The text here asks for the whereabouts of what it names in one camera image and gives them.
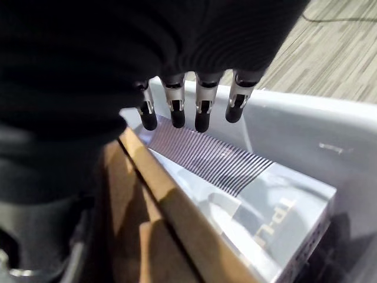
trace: black fabric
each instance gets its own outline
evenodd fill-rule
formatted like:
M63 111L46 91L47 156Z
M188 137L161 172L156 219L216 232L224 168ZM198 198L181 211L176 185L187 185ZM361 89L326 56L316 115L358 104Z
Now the black fabric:
M80 190L119 110L143 100L133 81L264 70L307 2L1 1L0 200Z

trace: gray carpet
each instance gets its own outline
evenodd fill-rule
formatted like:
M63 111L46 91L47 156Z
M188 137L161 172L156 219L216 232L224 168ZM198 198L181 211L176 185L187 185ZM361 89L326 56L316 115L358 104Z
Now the gray carpet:
M257 88L377 103L377 1L315 0L304 14L375 22L300 18ZM231 80L227 71L221 83L230 85Z

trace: cardboard box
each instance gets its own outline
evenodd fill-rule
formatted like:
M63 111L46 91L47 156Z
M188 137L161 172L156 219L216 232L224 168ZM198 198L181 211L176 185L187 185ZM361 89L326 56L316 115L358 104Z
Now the cardboard box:
M105 166L116 283L257 282L131 129Z

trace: black fingertip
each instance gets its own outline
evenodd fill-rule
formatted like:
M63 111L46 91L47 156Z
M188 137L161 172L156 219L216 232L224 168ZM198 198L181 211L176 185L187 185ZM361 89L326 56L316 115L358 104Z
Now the black fingertip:
M207 113L196 113L195 116L195 129L199 133L204 133L208 130L210 125L210 115Z
M157 117L155 112L152 114L149 113L143 113L141 117L141 122L148 131L153 131L155 128L157 128Z
M225 119L229 123L238 122L241 119L243 108L230 107L226 108Z
M175 128L182 128L184 126L184 110L182 111L171 111L171 123Z

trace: black cable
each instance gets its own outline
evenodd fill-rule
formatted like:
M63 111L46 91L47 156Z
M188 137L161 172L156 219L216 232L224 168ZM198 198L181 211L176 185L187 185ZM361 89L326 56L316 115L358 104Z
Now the black cable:
M301 15L301 17L308 22L376 22L377 19L375 18L339 18L339 19L310 19L304 14Z

